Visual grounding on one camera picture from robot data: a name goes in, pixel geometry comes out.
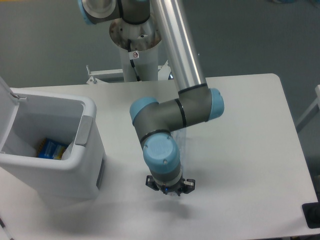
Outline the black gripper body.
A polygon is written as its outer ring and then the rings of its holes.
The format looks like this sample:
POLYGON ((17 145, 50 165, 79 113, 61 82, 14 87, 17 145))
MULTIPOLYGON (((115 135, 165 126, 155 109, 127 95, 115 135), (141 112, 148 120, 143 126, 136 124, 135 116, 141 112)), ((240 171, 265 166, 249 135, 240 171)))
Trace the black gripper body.
POLYGON ((155 180, 155 184, 158 187, 160 191, 162 191, 165 195, 168 195, 169 193, 176 193, 178 196, 180 196, 184 190, 185 190, 185 185, 184 185, 185 179, 182 177, 178 182, 176 182, 173 185, 166 185, 166 183, 160 182, 155 180))

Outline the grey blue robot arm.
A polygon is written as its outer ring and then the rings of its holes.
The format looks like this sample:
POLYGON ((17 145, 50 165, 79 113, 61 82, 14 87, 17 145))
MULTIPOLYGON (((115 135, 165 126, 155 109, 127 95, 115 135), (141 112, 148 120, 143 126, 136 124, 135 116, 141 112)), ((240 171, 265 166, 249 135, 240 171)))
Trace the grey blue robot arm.
POLYGON ((157 79, 157 48, 164 43, 178 98, 160 103, 142 97, 129 113, 150 170, 146 186, 164 194, 191 193, 196 182, 183 177, 173 132, 216 119, 225 106, 202 74, 182 1, 80 0, 78 6, 86 23, 111 23, 109 35, 127 82, 157 79))

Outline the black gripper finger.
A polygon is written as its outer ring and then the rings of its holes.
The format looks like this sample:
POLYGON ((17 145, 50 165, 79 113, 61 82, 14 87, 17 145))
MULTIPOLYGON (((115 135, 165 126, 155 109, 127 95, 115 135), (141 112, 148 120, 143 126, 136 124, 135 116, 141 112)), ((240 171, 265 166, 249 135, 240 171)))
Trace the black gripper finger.
POLYGON ((179 187, 178 187, 178 195, 180 196, 181 194, 189 194, 192 191, 195 190, 195 185, 196 181, 194 179, 188 178, 184 179, 182 178, 179 182, 179 187))
POLYGON ((154 191, 159 191, 160 189, 157 186, 157 183, 155 182, 152 175, 147 175, 145 180, 145 185, 149 188, 151 188, 154 191))

